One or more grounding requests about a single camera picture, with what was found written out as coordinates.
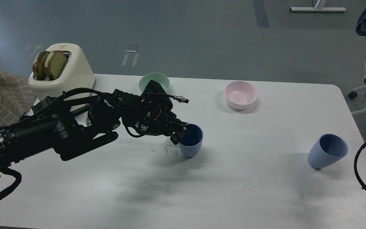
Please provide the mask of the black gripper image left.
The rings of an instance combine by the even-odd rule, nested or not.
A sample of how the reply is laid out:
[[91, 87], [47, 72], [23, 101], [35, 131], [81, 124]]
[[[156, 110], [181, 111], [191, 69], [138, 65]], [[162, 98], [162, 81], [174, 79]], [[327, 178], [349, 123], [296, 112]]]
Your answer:
[[122, 121], [142, 136], [168, 136], [177, 145], [189, 130], [187, 122], [172, 112], [173, 103], [189, 103], [183, 96], [167, 94], [162, 86], [151, 80], [141, 95], [116, 90], [116, 104], [121, 110]]

